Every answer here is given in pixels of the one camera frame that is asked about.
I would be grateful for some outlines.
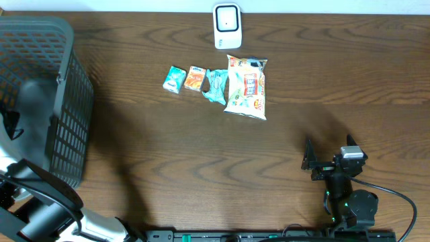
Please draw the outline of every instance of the white backdrop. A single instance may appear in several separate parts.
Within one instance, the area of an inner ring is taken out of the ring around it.
[[[0,0],[4,10],[211,12],[237,3],[243,13],[430,14],[430,0]]]

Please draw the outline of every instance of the plastic snack package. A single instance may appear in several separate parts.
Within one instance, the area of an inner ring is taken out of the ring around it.
[[[177,67],[171,67],[169,74],[167,74],[166,80],[164,81],[163,88],[167,91],[179,94],[183,81],[187,73]]]
[[[228,71],[227,70],[214,70],[208,69],[208,80],[210,84],[209,91],[203,93],[203,96],[209,99],[211,102],[219,102],[222,105],[226,105],[224,99],[224,89],[226,88]]]
[[[224,112],[266,120],[265,75],[267,59],[228,57],[228,103]]]
[[[201,91],[205,76],[206,69],[191,66],[189,68],[187,79],[184,83],[185,88],[194,91]]]

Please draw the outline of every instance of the orange box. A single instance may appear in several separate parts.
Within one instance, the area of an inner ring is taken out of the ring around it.
[[[205,77],[206,69],[191,66],[183,85],[186,89],[201,91]]]

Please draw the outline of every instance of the wooden table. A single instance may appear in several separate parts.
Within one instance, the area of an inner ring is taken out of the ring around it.
[[[358,178],[412,198],[408,241],[428,240],[429,17],[243,14],[242,46],[216,50],[207,13],[5,15],[55,15],[75,29],[96,94],[86,207],[142,229],[317,227],[331,217],[324,182],[300,170],[305,137],[330,159],[351,133],[369,155]],[[162,88],[171,65],[226,69],[227,53],[268,58],[267,121]],[[374,228],[400,238],[411,206],[366,189],[380,199]]]

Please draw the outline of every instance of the basket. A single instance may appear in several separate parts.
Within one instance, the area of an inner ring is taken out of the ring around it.
[[[0,17],[0,100],[20,113],[22,156],[76,188],[82,178],[94,90],[57,17]]]

